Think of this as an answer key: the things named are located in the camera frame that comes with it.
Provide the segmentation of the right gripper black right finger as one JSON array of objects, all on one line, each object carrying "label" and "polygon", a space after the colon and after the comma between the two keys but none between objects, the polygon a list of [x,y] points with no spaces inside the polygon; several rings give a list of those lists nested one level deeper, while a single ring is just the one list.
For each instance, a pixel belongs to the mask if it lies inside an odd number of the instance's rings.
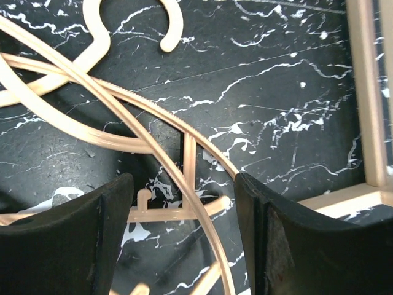
[{"label": "right gripper black right finger", "polygon": [[334,219],[247,173],[234,191],[252,294],[392,293],[392,219]]}]

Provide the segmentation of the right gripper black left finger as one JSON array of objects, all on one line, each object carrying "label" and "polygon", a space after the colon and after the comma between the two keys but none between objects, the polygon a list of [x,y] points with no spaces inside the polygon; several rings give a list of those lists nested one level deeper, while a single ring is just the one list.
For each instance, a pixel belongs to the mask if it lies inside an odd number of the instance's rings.
[{"label": "right gripper black left finger", "polygon": [[1,294],[109,294],[133,176],[1,227]]}]

